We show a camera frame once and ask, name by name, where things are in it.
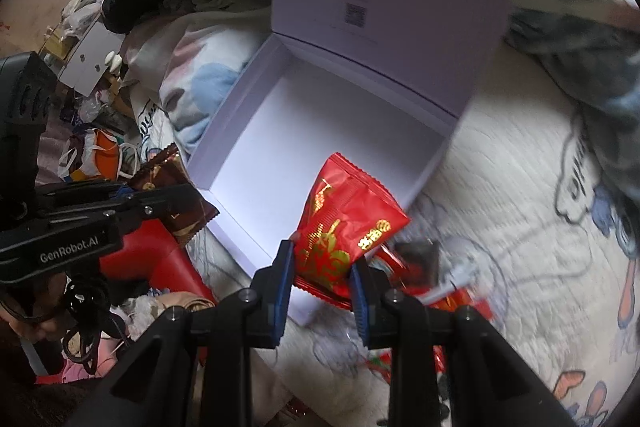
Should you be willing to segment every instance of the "white cable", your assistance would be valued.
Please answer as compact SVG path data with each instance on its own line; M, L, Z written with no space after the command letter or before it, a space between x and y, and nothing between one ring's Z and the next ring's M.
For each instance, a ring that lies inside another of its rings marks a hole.
M417 295L416 298L425 306L438 302L454 291L469 286L476 276L477 270L476 263L470 259L463 263L456 264L447 274L445 282L429 290L427 293Z

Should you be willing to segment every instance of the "pink fabric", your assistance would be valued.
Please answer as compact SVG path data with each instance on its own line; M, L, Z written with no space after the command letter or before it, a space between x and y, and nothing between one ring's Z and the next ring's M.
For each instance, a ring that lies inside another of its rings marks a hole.
M62 370L62 382L75 382L78 380L86 380L87 378L104 377L116 362L116 354L114 350L120 344L118 339L101 339L98 346L98 368L95 375L89 375L82 367L81 363L74 363L71 360L65 361L65 368Z

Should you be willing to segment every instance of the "red snack bag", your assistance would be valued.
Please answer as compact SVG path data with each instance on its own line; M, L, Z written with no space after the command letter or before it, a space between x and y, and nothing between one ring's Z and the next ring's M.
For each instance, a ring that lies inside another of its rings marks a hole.
M338 296L348 303L346 276L351 264L408 223L379 181L332 154L309 193L298 226L296 285L331 302ZM327 295L327 290L334 295Z
M421 295L438 285L439 251L440 244L429 239L396 243L395 250L384 244L369 260L369 266L381 269L391 288Z

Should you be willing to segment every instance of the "cardboard box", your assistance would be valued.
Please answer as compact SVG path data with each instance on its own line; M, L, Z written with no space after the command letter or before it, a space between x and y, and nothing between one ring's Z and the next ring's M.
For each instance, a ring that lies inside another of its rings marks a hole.
M62 38L62 30L56 28L44 43L44 49L64 62L73 47L78 43L75 37Z
M273 34L188 170L214 235L249 275L296 228L325 159L344 154L409 206L447 148L510 0L273 0ZM294 289L305 324L319 301Z

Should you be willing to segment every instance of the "white bedding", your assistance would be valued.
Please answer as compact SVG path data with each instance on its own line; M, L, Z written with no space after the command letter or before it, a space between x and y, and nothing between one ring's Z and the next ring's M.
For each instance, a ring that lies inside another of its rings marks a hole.
M147 149L171 143L165 115L132 99ZM635 238L599 183L572 102L503 45L407 232L441 240L453 261L478 261L496 327L578 423L593 427L639 365ZM188 251L217 295L247 284L209 230ZM388 386L355 344L353 363L339 367L326 362L326 346L326 335L289 321L277 357L262 355L332 425L372 427L386 417Z

